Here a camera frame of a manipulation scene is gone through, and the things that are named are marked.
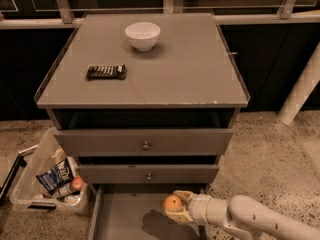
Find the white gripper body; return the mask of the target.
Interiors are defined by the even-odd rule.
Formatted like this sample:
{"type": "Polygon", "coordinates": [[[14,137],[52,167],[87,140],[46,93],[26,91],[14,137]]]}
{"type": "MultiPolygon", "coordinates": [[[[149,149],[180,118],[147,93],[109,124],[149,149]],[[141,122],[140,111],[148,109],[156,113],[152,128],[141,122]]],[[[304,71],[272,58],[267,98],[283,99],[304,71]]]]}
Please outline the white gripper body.
{"type": "Polygon", "coordinates": [[[205,194],[196,195],[188,205],[188,211],[192,219],[198,225],[207,225],[207,206],[211,197],[205,194]]]}

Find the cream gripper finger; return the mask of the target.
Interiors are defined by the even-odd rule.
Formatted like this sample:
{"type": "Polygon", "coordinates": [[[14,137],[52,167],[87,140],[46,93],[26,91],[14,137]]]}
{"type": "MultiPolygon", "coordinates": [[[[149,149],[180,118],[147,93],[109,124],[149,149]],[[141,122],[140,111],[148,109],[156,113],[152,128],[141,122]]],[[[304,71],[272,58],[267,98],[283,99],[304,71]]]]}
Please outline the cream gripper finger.
{"type": "Polygon", "coordinates": [[[189,204],[196,197],[196,194],[192,191],[176,190],[173,194],[179,197],[185,204],[189,204]]]}
{"type": "Polygon", "coordinates": [[[177,208],[174,211],[166,210],[165,213],[170,219],[178,223],[191,223],[194,221],[185,206],[177,208]]]}

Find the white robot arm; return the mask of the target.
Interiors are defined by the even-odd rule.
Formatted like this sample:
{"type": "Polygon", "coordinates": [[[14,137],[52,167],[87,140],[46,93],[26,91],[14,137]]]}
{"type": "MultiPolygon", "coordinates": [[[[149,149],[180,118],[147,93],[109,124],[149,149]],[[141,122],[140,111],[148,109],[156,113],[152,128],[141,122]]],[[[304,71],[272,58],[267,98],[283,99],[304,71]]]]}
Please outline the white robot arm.
{"type": "Polygon", "coordinates": [[[320,240],[320,230],[269,209],[244,195],[216,199],[176,190],[164,201],[166,215],[178,223],[217,226],[240,240],[258,240],[263,233],[277,240],[320,240]]]}

